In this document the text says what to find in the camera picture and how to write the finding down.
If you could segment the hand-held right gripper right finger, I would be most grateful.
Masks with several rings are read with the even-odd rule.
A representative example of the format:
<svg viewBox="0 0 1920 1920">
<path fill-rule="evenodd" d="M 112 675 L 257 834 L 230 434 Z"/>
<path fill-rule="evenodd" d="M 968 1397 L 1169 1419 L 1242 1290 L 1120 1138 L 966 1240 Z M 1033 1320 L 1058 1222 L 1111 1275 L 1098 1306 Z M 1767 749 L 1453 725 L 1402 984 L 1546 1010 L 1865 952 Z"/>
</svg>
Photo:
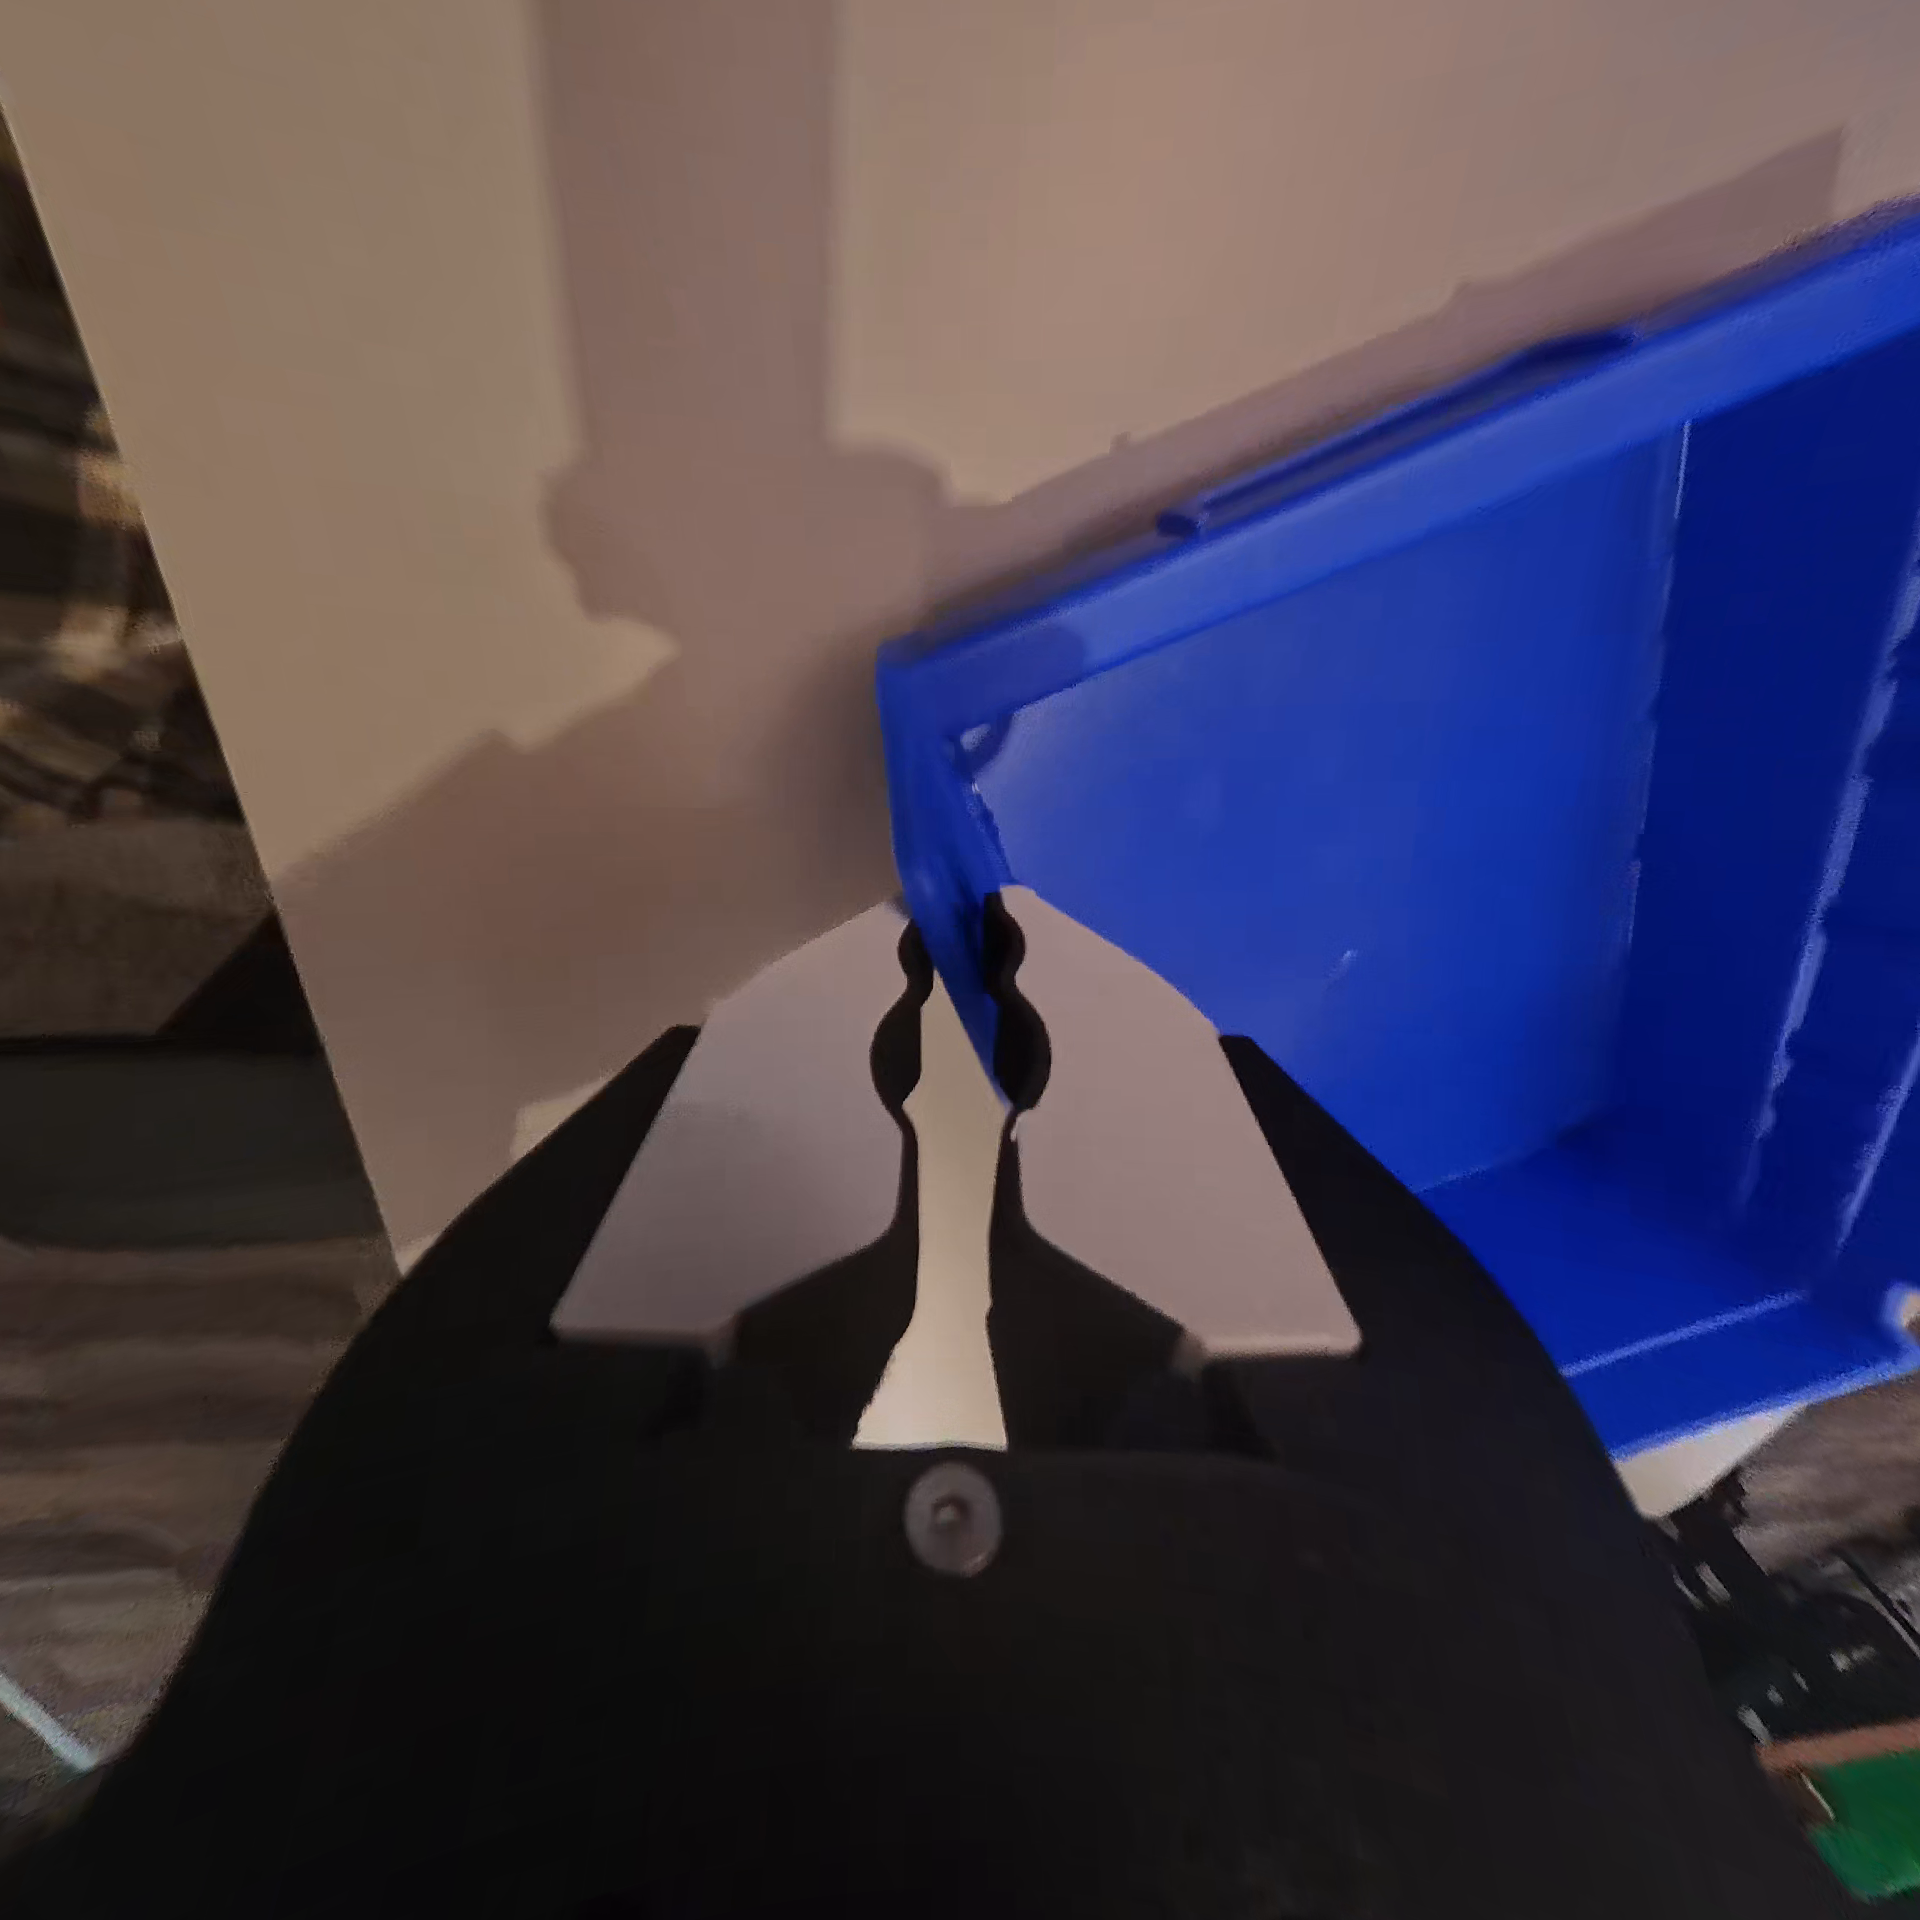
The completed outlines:
<svg viewBox="0 0 1920 1920">
<path fill-rule="evenodd" d="M 1098 1450 L 1239 1363 L 1362 1334 L 1225 1039 L 1030 887 L 984 907 L 1006 1103 L 989 1339 L 1010 1450 Z"/>
</svg>

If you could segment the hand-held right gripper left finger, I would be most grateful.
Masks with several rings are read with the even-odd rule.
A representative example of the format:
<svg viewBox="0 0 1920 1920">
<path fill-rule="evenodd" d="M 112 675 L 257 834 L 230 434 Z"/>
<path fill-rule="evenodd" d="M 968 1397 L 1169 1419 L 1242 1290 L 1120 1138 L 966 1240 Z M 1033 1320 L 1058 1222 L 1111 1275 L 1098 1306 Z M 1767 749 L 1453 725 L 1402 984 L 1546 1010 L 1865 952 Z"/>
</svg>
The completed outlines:
<svg viewBox="0 0 1920 1920">
<path fill-rule="evenodd" d="M 873 905 L 723 997 L 577 1264 L 559 1339 L 696 1354 L 848 1445 L 919 1291 L 930 962 Z"/>
</svg>

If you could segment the blue plastic bin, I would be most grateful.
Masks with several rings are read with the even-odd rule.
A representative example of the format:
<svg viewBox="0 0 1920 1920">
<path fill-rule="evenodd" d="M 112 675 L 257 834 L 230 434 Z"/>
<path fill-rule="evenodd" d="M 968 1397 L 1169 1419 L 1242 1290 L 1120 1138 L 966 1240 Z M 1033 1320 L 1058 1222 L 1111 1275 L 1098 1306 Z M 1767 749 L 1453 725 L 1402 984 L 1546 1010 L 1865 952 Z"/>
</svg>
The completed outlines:
<svg viewBox="0 0 1920 1920">
<path fill-rule="evenodd" d="M 1024 886 L 1258 1042 L 1616 1453 L 1917 1369 L 1918 218 L 1535 346 L 885 645 L 984 1059 Z"/>
</svg>

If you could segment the long wooden desk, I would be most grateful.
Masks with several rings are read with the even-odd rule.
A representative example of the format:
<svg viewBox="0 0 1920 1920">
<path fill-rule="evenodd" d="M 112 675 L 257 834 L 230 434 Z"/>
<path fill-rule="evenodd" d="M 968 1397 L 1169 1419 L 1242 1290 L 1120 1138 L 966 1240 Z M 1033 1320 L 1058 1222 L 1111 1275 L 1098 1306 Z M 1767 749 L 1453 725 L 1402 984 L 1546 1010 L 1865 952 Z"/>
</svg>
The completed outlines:
<svg viewBox="0 0 1920 1920">
<path fill-rule="evenodd" d="M 1814 1777 L 1824 1770 L 1841 1770 L 1870 1761 L 1910 1758 L 1918 1753 L 1918 1738 L 1918 1717 L 1907 1717 L 1863 1725 L 1827 1735 L 1765 1743 L 1758 1745 L 1755 1758 L 1771 1777 Z"/>
</svg>

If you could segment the person's plaid shirt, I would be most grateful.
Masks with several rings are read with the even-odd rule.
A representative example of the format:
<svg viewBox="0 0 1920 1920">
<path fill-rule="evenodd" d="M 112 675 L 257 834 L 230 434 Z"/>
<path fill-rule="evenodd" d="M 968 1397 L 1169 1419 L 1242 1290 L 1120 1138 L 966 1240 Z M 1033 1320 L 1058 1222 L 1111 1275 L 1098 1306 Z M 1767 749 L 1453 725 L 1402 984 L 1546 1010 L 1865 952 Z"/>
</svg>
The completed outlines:
<svg viewBox="0 0 1920 1920">
<path fill-rule="evenodd" d="M 2 833 L 245 811 L 2 133 Z"/>
</svg>

